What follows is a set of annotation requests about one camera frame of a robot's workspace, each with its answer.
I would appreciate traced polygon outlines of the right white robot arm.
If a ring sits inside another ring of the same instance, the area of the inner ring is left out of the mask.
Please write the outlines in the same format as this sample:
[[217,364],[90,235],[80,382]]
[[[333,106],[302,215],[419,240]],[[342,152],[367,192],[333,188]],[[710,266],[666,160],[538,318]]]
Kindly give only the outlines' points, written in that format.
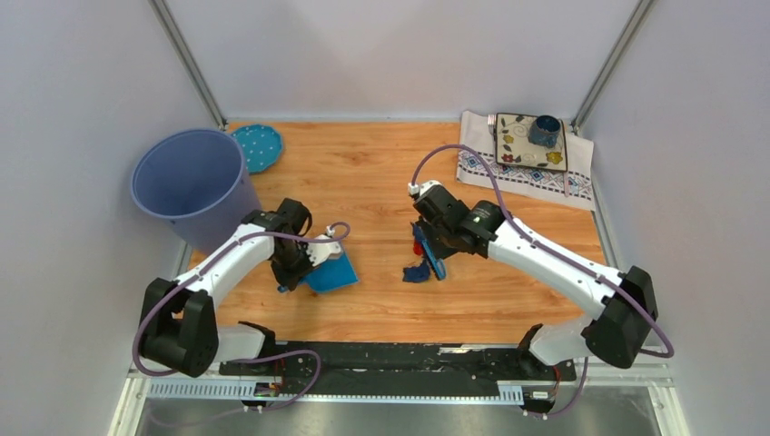
[[477,254],[529,274],[576,304],[582,316],[556,325],[536,324],[520,341],[518,368],[538,381],[554,365],[595,356],[620,369],[630,368],[657,318],[650,274],[637,266],[627,272],[594,263],[508,220],[503,209],[480,201],[468,208],[441,183],[408,186],[420,221],[439,247]]

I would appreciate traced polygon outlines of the dark blue paper scrap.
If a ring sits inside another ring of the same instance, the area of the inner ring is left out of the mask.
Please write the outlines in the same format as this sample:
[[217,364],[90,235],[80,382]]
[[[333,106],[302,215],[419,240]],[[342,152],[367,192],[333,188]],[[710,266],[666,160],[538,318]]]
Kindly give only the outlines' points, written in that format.
[[402,281],[410,283],[422,283],[430,279],[432,271],[427,260],[420,264],[411,265],[402,269]]

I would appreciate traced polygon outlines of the blue hand brush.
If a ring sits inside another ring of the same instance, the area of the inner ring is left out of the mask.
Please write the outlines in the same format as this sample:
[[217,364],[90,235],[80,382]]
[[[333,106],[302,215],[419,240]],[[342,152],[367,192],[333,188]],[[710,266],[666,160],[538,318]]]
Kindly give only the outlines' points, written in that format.
[[423,260],[428,261],[432,275],[439,281],[445,280],[447,278],[447,271],[444,262],[430,248],[428,238],[418,224],[412,223],[411,228],[414,242],[421,243],[421,256]]

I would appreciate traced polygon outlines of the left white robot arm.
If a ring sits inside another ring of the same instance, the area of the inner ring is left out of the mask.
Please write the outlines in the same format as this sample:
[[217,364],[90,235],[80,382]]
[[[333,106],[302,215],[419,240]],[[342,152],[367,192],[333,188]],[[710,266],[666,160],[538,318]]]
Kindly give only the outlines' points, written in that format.
[[247,214],[231,237],[203,264],[146,288],[133,360],[146,375],[190,377],[215,362],[242,362],[257,377],[274,371],[274,334],[252,322],[220,327],[216,310],[228,293],[261,263],[269,263],[278,288],[293,291],[317,268],[306,234],[310,211],[285,199],[276,211]]

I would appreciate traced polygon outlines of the blue plastic dustpan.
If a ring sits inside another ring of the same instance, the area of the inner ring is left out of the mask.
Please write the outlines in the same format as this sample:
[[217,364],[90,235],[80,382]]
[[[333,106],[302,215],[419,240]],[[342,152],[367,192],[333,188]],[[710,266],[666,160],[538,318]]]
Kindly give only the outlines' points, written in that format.
[[308,286],[312,292],[325,294],[351,286],[359,282],[359,277],[345,250],[334,259],[322,263],[317,269],[301,278],[296,287]]

